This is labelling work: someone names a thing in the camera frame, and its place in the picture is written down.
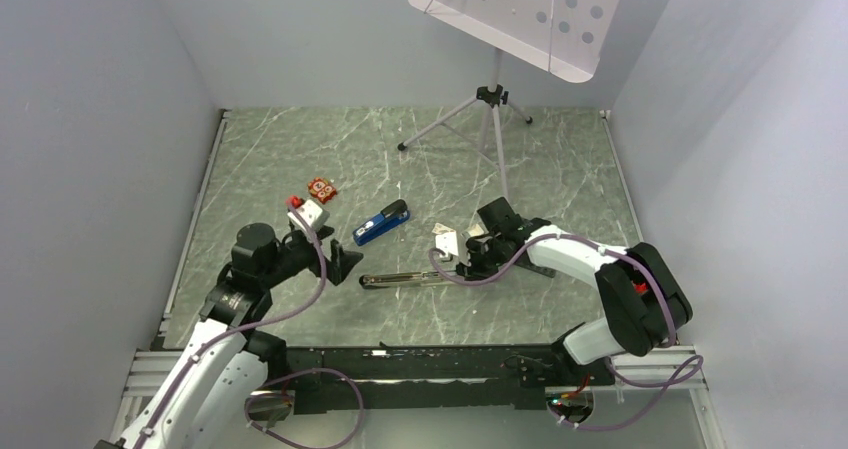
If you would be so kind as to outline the red cartoon eraser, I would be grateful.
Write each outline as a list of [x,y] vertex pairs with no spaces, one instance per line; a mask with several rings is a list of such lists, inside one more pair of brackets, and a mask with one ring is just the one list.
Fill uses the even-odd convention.
[[333,183],[323,177],[314,178],[307,184],[307,189],[310,196],[319,201],[321,204],[327,204],[338,194]]

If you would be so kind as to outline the white perforated music stand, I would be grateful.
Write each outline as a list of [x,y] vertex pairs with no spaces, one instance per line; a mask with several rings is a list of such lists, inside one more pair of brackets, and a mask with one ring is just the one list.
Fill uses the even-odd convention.
[[622,0],[407,0],[415,10],[488,45],[493,64],[487,82],[471,97],[398,143],[405,152],[474,107],[484,110],[480,133],[494,138],[489,162],[499,172],[502,194],[514,190],[507,167],[504,110],[532,125],[502,82],[503,59],[511,56],[572,86],[592,84],[601,72],[614,19]]

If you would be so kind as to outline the staple box tray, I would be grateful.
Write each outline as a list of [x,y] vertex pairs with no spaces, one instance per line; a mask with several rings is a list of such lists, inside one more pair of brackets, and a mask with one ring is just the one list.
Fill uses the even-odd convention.
[[463,234],[467,237],[477,237],[483,235],[484,233],[485,229],[479,224],[475,224],[463,232]]

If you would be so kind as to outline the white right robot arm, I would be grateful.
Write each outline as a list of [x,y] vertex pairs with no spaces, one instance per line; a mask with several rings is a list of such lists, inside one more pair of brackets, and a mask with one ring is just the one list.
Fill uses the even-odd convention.
[[595,289],[603,315],[562,335],[551,370],[574,384],[590,364],[622,353],[645,356],[667,347],[693,317],[693,309],[658,249],[605,245],[569,233],[542,218],[525,218],[505,198],[479,209],[484,231],[463,242],[456,273],[468,284],[493,282],[512,266],[564,274]]

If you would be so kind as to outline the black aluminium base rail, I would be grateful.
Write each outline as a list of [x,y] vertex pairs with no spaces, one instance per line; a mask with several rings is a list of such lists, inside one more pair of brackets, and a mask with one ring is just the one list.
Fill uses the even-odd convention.
[[297,414],[332,410],[511,406],[590,413],[597,391],[699,385],[693,348],[646,356],[566,361],[546,344],[472,346],[298,347],[267,334],[247,346],[260,363],[261,394],[275,394]]

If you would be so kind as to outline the black silver stapler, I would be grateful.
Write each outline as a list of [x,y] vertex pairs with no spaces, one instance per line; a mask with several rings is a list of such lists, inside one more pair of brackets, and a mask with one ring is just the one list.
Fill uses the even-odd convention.
[[377,290],[400,287],[426,287],[450,284],[437,271],[405,272],[381,275],[362,275],[359,284],[365,290]]

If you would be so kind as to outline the blue black stapler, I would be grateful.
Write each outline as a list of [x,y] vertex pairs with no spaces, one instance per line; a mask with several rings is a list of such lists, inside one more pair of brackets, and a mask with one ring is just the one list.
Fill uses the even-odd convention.
[[357,227],[352,232],[353,241],[357,246],[363,246],[405,223],[409,218],[410,211],[406,201],[397,199]]

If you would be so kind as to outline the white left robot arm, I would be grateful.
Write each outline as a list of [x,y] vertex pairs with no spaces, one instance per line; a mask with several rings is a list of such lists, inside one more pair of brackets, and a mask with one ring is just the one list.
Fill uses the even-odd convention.
[[363,255],[336,239],[324,254],[321,242],[332,233],[292,226],[277,238],[265,223],[241,228],[177,363],[134,421],[97,447],[209,448],[254,390],[279,386],[291,370],[286,343],[259,329],[271,291],[308,270],[318,279],[307,301],[314,304],[326,284],[343,282]]

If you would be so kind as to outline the dark grey lego baseplate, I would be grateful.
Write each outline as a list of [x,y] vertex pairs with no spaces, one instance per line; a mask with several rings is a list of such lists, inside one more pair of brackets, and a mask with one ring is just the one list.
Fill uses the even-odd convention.
[[518,261],[517,265],[523,269],[529,270],[547,278],[554,278],[556,275],[556,271],[554,269],[538,266],[536,264],[533,264],[532,262]]

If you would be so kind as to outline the white staple box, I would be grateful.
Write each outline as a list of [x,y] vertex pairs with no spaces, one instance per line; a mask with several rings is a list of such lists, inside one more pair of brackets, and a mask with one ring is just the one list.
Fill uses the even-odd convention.
[[432,229],[432,233],[435,235],[441,235],[449,232],[453,232],[453,229],[441,223],[436,223]]

